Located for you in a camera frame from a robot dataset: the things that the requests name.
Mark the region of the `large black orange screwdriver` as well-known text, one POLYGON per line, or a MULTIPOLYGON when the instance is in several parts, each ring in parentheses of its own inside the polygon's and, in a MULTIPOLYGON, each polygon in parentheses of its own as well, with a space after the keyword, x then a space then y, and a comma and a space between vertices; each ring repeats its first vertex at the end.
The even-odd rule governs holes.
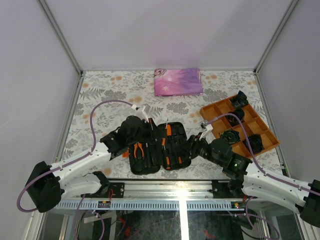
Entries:
POLYGON ((171 162, 170 162, 170 158, 169 158, 168 151, 166 150, 166 148, 163 149, 163 154, 165 157, 165 169, 171 170, 172 169, 171 162))

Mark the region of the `black plastic tool case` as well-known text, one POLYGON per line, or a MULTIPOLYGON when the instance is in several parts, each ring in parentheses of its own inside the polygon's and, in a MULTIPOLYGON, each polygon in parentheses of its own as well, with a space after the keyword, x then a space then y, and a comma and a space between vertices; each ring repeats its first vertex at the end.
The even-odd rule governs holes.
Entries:
MULTIPOLYGON (((158 128, 165 134, 165 123, 158 125, 158 128)), ((181 122, 169 122, 171 126, 173 141, 168 141, 166 136, 165 148, 168 151, 171 169, 166 169, 166 160, 162 150, 162 141, 155 144, 140 142, 144 151, 144 158, 137 160, 134 157, 134 145, 131 145, 126 152, 122 154, 123 158, 129 159, 130 170, 135 175, 148 175, 158 172, 161 168, 166 171, 180 170, 191 165, 192 160, 188 155, 182 152, 179 147, 187 142, 187 134, 181 122), (181 157, 182 164, 179 164, 178 157, 181 157)))

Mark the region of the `orange handled long-nose pliers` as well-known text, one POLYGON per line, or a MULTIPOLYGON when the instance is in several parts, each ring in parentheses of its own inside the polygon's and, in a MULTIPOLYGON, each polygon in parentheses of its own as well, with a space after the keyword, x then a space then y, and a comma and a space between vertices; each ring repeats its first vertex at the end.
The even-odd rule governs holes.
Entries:
POLYGON ((133 155, 135 157, 135 159, 137 160, 143 160, 144 159, 144 150, 143 150, 143 145, 138 142, 134 145, 134 151, 133 151, 133 155))

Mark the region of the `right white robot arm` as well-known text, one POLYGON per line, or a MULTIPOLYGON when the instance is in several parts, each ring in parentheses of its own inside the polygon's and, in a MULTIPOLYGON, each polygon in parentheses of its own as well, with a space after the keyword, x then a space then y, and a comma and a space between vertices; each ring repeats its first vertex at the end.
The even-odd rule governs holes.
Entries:
POLYGON ((208 143, 192 135, 182 149, 190 159, 202 157, 222 168, 229 177, 228 192, 233 197, 242 194, 261 198, 283 206, 306 223, 320 226, 320 182, 308 183, 258 168, 249 158, 233 152, 223 138, 208 143))

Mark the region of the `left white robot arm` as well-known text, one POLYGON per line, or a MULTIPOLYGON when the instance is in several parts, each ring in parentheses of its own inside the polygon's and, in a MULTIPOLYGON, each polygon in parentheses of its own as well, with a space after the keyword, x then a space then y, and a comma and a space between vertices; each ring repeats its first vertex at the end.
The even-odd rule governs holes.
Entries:
POLYGON ((26 191, 40 213, 48 212, 61 200, 75 196, 105 197, 110 190, 108 178, 101 171, 89 170, 122 155, 134 144, 154 144, 163 136, 164 131, 152 119, 131 115, 84 155, 51 165, 44 161, 36 164, 25 185, 26 191))

